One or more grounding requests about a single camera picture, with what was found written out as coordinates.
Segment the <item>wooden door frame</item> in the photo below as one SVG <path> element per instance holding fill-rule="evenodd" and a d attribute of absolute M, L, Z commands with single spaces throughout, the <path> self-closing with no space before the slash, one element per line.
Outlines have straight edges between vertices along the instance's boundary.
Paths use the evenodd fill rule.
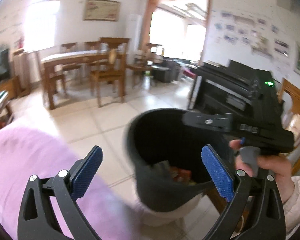
<path fill-rule="evenodd" d="M 143 49 L 145 47 L 146 43 L 150 42 L 150 27 L 151 27 L 151 21 L 152 21 L 152 14 L 155 12 L 157 9 L 158 4 L 162 2 L 167 2 L 167 1 L 175 1 L 175 0 L 148 0 L 147 1 L 147 6 L 146 6 L 146 11 L 143 17 L 143 24 L 142 24 L 142 29 L 141 29 L 141 36 L 140 36 L 140 43 L 139 43 L 139 49 Z M 211 21 L 211 8 L 212 8 L 212 0 L 208 0 L 208 11 L 207 11 L 207 21 L 206 21 L 206 37 L 208 34 L 208 27 Z M 202 54 L 201 54 L 201 60 L 203 60 L 204 56 L 204 51 L 206 48 L 206 41 L 207 39 L 204 39 L 204 45 L 202 49 Z"/>

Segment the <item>human hand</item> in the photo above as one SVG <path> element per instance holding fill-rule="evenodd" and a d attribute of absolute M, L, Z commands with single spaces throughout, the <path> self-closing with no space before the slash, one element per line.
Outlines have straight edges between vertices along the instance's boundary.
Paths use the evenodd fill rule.
<path fill-rule="evenodd" d="M 242 147 L 241 140 L 229 142 L 233 150 L 240 150 Z M 265 170 L 271 170 L 275 173 L 275 182 L 281 196 L 282 203 L 285 203 L 293 194 L 294 182 L 291 179 L 291 163 L 288 159 L 276 155 L 259 156 L 257 159 L 258 166 Z M 249 176 L 253 176 L 251 167 L 242 161 L 239 155 L 235 162 L 237 170 L 244 170 Z"/>

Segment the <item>white tabletop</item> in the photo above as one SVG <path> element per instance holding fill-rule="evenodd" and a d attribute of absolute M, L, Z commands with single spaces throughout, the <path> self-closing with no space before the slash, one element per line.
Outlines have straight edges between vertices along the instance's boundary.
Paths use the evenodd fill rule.
<path fill-rule="evenodd" d="M 85 50 L 85 51 L 75 51 L 75 52 L 53 54 L 53 55 L 43 58 L 41 60 L 41 62 L 48 63 L 48 62 L 52 62 L 52 61 L 60 60 L 60 59 L 95 56 L 97 54 L 97 52 L 98 52 L 97 50 Z"/>

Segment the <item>pink blanket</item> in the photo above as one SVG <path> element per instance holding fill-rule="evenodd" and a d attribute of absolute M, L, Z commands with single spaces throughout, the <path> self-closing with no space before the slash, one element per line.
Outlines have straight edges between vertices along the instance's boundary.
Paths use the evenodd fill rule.
<path fill-rule="evenodd" d="M 29 177 L 54 177 L 62 169 L 69 170 L 77 159 L 64 142 L 41 131 L 0 131 L 0 223 L 13 239 L 17 239 L 19 208 Z M 139 239 L 135 212 L 112 193 L 98 173 L 77 203 L 103 240 Z M 60 210 L 55 213 L 63 233 L 71 237 Z"/>

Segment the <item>blue gripper pad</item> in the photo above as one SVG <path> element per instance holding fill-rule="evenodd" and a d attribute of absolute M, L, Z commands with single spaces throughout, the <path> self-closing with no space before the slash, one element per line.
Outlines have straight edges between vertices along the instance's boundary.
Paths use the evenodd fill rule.
<path fill-rule="evenodd" d="M 233 179 L 218 159 L 210 145 L 202 148 L 201 159 L 221 197 L 230 202 L 234 197 Z"/>
<path fill-rule="evenodd" d="M 81 168 L 71 181 L 71 198 L 73 201 L 76 201 L 78 198 L 84 196 L 90 185 L 90 182 L 92 181 L 94 175 L 96 174 L 102 163 L 102 149 L 97 146 L 94 147 L 91 151 L 93 152 L 90 152 L 88 156 L 84 160 L 82 160 L 84 163 L 81 164 Z"/>

